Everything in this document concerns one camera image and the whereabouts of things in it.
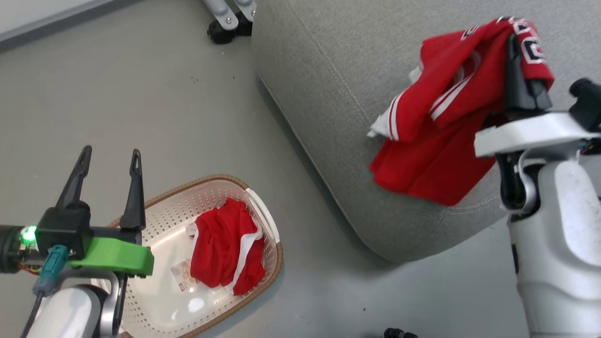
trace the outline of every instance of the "white wall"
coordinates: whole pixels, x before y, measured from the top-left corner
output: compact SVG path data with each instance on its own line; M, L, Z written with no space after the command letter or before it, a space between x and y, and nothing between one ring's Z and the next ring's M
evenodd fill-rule
M0 41L110 0L0 0Z

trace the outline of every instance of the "red clothing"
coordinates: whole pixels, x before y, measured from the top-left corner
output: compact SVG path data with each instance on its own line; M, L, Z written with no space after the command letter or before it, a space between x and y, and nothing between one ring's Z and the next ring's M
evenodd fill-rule
M421 74L389 107L387 140L371 164L385 189L457 204L490 170L494 159L474 155L474 135L502 110L507 39L517 34L526 79L554 77L535 26L502 17L487 25L432 37L421 48Z
M198 231L190 275L208 287L223 285L243 295L265 275L262 265L264 239L244 202L228 198L219 209L196 219Z

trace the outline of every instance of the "clothing label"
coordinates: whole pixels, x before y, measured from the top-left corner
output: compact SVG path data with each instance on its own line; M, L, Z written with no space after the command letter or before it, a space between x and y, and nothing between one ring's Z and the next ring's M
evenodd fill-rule
M192 259L188 258L171 268L171 274L173 275L173 278L175 278L175 282L182 292L201 283L196 278L190 276L191 261Z

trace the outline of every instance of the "teal connector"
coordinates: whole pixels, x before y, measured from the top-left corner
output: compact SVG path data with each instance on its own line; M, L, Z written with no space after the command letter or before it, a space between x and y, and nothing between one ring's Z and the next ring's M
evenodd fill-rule
M56 287L56 281L69 258L69 250L64 245L55 245L50 250L40 270L40 276L35 281L32 291L34 295L50 295Z

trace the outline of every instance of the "brown basket rim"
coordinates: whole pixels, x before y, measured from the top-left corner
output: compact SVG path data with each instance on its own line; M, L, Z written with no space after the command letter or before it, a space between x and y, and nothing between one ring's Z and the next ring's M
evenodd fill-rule
M225 181L229 181L231 183L235 183L236 185L238 185L239 187L241 187L243 190L248 189L248 185L246 185L246 183L242 182L241 180L233 177L233 176L229 176L229 175L223 175L223 174L217 174L217 175L211 175L211 176L206 176L206 177L202 177L200 179L191 181L189 183L186 183L184 185L180 185L177 188L174 188L172 190L169 190L161 195L158 195L155 198L152 198L151 200L149 200L148 202L146 202L144 204L144 209L148 209L168 198L170 198L171 196L177 195L182 191L188 190L190 188L193 188L195 186L207 183L207 182L211 182L214 180L225 180ZM108 225L108 227L111 228L116 228L119 226L119 222L121 221L121 217L117 218L116 220L114 220L112 223L110 223ZM224 321L226 318L230 317L231 315L233 315L234 313L238 312L238 310L240 310L241 308L243 308L244 306L246 306L248 303L250 303L252 300L254 300L256 297L258 297L261 293L263 293L265 290L267 290L267 288L269 286L271 286L271 284L273 284L273 282L275 281L275 279L278 277L279 275L279 271L282 268L282 263L284 261L284 252L282 250L282 243L278 242L275 245L277 251L278 251L278 261L276 262L275 265L275 270L273 270L273 274L271 276L270 279L267 280L267 282L265 282L265 284L261 285L259 288L257 288L256 290L252 291L251 294L249 294L242 302L236 304L236 306L230 308L229 310L227 310L226 312L223 312L221 315L215 317L214 319L212 319L211 321L208 321L205 324L202 324L200 327L180 336L179 338L193 338L196 335L198 335L199 333L208 330L209 328L214 327L215 325L219 324L220 322ZM128 338L131 337L133 338L133 336L131 334L129 334L128 332L124 332L121 335L119 335L120 338Z

